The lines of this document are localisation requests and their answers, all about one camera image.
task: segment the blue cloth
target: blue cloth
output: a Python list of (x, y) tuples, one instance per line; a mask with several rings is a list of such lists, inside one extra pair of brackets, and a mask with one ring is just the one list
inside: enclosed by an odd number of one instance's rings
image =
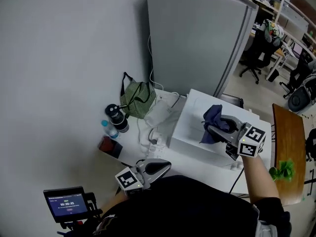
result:
[(222, 105), (212, 105), (211, 108), (209, 108), (206, 113), (204, 113), (204, 135), (200, 143), (204, 144), (214, 144), (219, 142), (213, 136), (208, 132), (207, 127), (209, 125), (212, 125), (214, 127), (217, 127), (218, 129), (221, 129), (225, 132), (229, 131), (229, 125), (226, 121), (221, 120), (222, 116)]

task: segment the person's arm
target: person's arm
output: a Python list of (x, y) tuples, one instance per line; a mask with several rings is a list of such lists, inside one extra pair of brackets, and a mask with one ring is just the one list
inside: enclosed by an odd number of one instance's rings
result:
[(254, 204), (263, 198), (279, 198), (277, 186), (261, 158), (242, 157), (242, 161), (250, 202)]
[(128, 197), (125, 195), (123, 191), (120, 191), (119, 193), (115, 195), (114, 198), (112, 198), (108, 203), (106, 203), (105, 205), (101, 207), (101, 210), (103, 211), (103, 213), (100, 216), (102, 217), (112, 207), (126, 200), (128, 200)]

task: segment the white box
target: white box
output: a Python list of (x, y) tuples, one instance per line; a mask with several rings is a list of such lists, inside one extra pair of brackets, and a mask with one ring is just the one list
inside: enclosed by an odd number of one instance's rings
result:
[[(258, 115), (191, 89), (172, 134), (170, 149), (218, 167), (227, 168), (228, 165), (234, 163), (234, 160), (225, 153), (226, 143), (218, 142), (212, 145), (200, 143), (205, 131), (202, 123), (204, 121), (203, 114), (212, 105), (220, 104), (223, 106), (223, 115), (235, 116), (241, 122), (248, 122), (265, 131), (267, 135), (271, 134), (271, 125), (259, 120)], [(260, 156), (265, 165), (267, 167), (270, 166), (271, 141), (265, 142), (263, 152), (260, 153)]]

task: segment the monitor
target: monitor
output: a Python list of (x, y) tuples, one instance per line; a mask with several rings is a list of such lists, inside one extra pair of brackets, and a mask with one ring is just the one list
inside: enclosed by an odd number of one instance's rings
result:
[(47, 190), (44, 195), (56, 223), (85, 219), (88, 215), (83, 187)]
[(296, 52), (298, 55), (301, 55), (303, 48), (299, 44), (294, 43), (293, 51)]

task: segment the black office chair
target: black office chair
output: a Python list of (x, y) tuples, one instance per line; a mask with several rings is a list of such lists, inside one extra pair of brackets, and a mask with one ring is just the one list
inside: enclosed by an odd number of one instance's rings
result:
[(316, 128), (312, 129), (310, 131), (310, 134), (305, 142), (306, 147), (306, 161), (316, 161), (316, 144), (314, 144), (314, 141), (316, 140)]
[[(242, 74), (246, 71), (250, 70), (255, 76), (256, 84), (259, 83), (259, 78), (256, 74), (256, 71), (261, 74), (261, 68), (266, 67), (270, 64), (271, 56), (282, 46), (282, 42), (280, 45), (274, 46), (273, 42), (269, 43), (265, 39), (265, 34), (263, 31), (257, 30), (253, 43), (248, 51), (244, 53), (247, 60), (240, 61), (242, 65), (246, 65), (247, 68), (243, 70), (239, 76), (242, 77)], [(264, 53), (265, 56), (263, 61), (259, 60), (261, 53)]]
[(307, 89), (309, 95), (310, 95), (310, 99), (312, 104), (315, 104), (316, 101), (316, 78), (315, 78), (315, 73), (313, 73), (310, 76), (312, 79), (309, 80), (307, 83), (305, 83), (305, 88)]
[(285, 84), (283, 82), (280, 82), (280, 85), (284, 85), (288, 89), (288, 93), (283, 95), (283, 98), (286, 98), (288, 95), (292, 94), (311, 74), (311, 70), (308, 67), (308, 63), (311, 62), (313, 59), (308, 55), (306, 56), (306, 53), (302, 51), (297, 67), (295, 70), (291, 71), (290, 73), (290, 81), (289, 83)]

